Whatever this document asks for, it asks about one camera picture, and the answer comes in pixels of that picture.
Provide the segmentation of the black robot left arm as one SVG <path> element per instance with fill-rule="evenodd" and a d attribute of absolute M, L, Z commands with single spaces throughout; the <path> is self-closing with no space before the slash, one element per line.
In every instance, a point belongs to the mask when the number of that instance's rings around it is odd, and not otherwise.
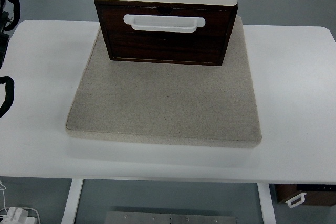
<path fill-rule="evenodd" d="M 9 12 L 4 10 L 6 2 L 13 4 L 13 18 L 9 18 Z M 1 0 L 1 67 L 6 56 L 9 34 L 6 31 L 13 30 L 20 20 L 20 1 L 19 0 Z M 11 108 L 14 102 L 14 88 L 15 82 L 10 76 L 2 76 L 1 84 L 5 85 L 5 98 L 1 105 L 1 117 L 3 117 L 7 111 Z"/>

